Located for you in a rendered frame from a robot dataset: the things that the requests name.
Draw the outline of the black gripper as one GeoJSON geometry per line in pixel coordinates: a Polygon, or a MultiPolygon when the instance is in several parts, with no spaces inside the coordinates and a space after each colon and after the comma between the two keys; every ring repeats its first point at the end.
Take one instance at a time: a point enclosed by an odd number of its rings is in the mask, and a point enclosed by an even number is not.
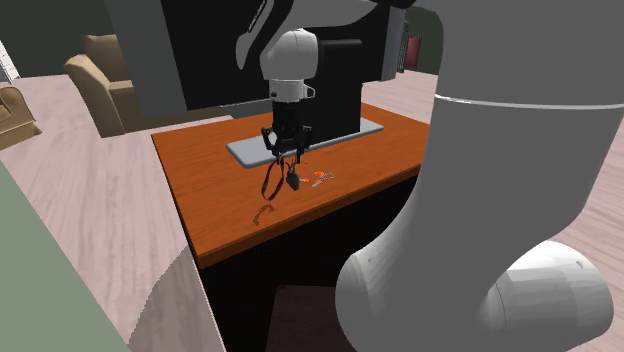
{"type": "Polygon", "coordinates": [[[296,148],[295,163],[299,164],[301,156],[310,146],[313,128],[303,125],[299,102],[273,101],[272,108],[272,128],[261,128],[265,147],[274,157],[281,155],[278,148],[296,148]],[[270,140],[272,133],[276,135],[275,144],[270,140]]]}

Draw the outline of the orange and silver key bunch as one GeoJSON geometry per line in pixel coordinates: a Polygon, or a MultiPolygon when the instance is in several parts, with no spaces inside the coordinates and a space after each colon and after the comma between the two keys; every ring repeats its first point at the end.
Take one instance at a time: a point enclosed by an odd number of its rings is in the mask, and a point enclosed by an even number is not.
{"type": "Polygon", "coordinates": [[[303,184],[310,184],[312,188],[316,188],[322,183],[335,178],[333,173],[316,171],[313,178],[299,178],[298,181],[303,184]]]}

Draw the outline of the black television with grey base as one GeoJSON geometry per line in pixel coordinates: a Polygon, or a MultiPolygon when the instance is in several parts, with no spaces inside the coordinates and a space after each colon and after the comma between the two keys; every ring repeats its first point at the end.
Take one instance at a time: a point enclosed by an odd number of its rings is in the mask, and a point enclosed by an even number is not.
{"type": "MultiPolygon", "coordinates": [[[[317,74],[302,83],[300,117],[303,125],[313,128],[308,149],[311,151],[348,139],[379,132],[383,127],[361,116],[363,77],[363,44],[359,39],[327,40],[319,44],[320,66],[317,74]]],[[[256,104],[272,114],[274,99],[256,104]]],[[[231,142],[226,149],[245,168],[291,157],[295,163],[296,148],[278,148],[274,157],[265,147],[262,134],[231,142]]]]}

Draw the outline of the orange-brown wooden table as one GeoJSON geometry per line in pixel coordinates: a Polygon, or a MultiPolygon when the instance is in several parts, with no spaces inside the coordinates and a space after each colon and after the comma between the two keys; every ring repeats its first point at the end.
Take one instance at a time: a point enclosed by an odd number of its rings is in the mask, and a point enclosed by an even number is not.
{"type": "Polygon", "coordinates": [[[332,286],[347,257],[377,237],[410,195],[422,163],[426,123],[372,105],[383,127],[304,154],[297,170],[335,178],[316,188],[261,194],[278,173],[244,168],[229,142],[259,134],[270,114],[156,133],[161,161],[226,352],[265,352],[280,285],[332,286]],[[264,204],[276,210],[253,218],[264,204]]]}

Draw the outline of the dark red chair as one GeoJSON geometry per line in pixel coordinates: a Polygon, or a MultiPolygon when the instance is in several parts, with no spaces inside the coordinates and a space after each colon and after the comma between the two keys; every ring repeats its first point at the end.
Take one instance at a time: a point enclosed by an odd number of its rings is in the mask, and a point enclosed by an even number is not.
{"type": "Polygon", "coordinates": [[[416,37],[410,37],[407,41],[404,69],[416,69],[420,57],[420,50],[422,45],[422,34],[418,34],[416,37]]]}

